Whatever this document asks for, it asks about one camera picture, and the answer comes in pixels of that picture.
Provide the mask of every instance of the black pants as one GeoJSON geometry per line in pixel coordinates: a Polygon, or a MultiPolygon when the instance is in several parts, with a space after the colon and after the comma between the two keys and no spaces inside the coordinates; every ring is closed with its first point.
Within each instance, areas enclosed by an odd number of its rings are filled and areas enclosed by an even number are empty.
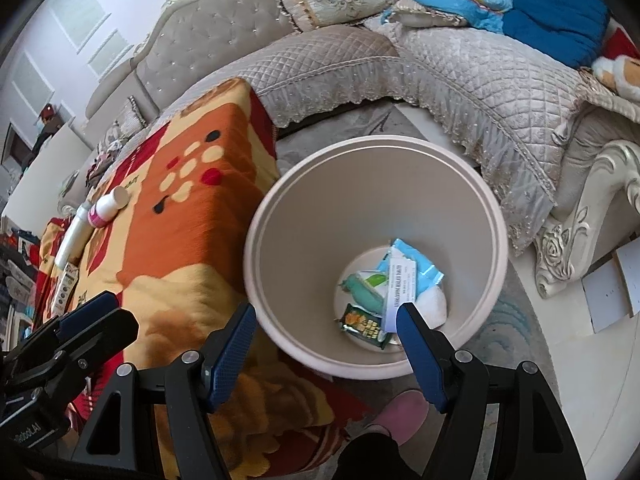
{"type": "Polygon", "coordinates": [[[420,475],[402,460],[390,436],[365,433],[344,448],[333,480],[420,480],[420,475]]]}

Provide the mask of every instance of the blue cloth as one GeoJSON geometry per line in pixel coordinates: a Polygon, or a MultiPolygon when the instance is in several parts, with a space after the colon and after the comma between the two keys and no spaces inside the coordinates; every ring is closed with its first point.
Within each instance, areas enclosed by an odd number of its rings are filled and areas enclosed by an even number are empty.
{"type": "Polygon", "coordinates": [[[425,7],[451,12],[465,18],[471,27],[502,33],[503,15],[483,7],[475,0],[415,0],[425,7]]]}
{"type": "Polygon", "coordinates": [[[603,0],[513,0],[503,17],[506,36],[572,68],[590,66],[609,21],[603,0]]]}

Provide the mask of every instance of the pink slipper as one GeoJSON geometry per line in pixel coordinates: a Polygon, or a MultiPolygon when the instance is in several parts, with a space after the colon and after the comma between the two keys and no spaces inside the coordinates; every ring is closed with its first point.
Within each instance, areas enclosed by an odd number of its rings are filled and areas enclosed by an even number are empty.
{"type": "Polygon", "coordinates": [[[395,396],[369,427],[382,426],[398,446],[402,446],[420,429],[428,411],[429,403],[422,392],[407,390],[395,396]]]}

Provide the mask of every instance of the orange blanket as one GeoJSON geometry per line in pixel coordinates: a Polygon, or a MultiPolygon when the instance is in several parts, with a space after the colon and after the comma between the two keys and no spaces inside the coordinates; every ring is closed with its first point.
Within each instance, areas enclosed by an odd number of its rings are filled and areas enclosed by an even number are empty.
{"type": "MultiPolygon", "coordinates": [[[[278,177],[275,133],[248,83],[232,79],[176,114],[97,190],[94,199],[124,186],[130,202],[85,248],[71,308],[110,290],[132,311],[138,339],[116,364],[169,364],[222,328],[244,298],[242,248],[255,209],[278,177]]],[[[45,239],[41,270],[48,275],[55,274],[51,247],[45,239]]],[[[324,462],[342,443],[347,420],[362,418],[365,408],[287,364],[258,330],[235,391],[210,421],[232,477],[244,479],[324,462]],[[274,454],[286,443],[297,454],[284,461],[289,466],[274,454]]],[[[165,475],[175,478],[166,412],[156,413],[165,475]]]]}

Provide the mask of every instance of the white trash bin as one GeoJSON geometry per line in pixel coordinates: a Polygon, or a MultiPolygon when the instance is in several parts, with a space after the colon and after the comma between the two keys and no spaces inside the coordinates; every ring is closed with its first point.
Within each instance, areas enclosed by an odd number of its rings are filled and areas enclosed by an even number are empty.
{"type": "Polygon", "coordinates": [[[409,137],[339,142],[267,193],[244,248],[244,281],[260,325],[319,372],[361,380],[411,373],[404,352],[369,351],[335,321],[340,277],[393,238],[444,272],[449,317],[440,329],[459,348],[500,294],[506,227],[493,193],[462,158],[409,137]]]}

